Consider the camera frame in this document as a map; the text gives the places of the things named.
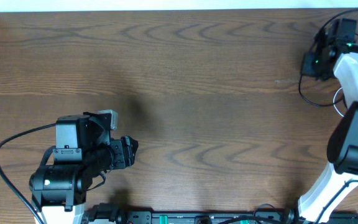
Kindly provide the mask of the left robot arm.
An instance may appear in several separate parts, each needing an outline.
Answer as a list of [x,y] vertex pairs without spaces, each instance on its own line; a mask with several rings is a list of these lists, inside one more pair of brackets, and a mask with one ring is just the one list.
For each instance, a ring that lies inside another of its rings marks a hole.
[[36,223],[127,223],[127,213],[101,203],[85,210],[93,179],[135,162],[139,143],[130,136],[111,137],[117,113],[102,110],[62,116],[55,125],[55,145],[48,149],[29,180]]

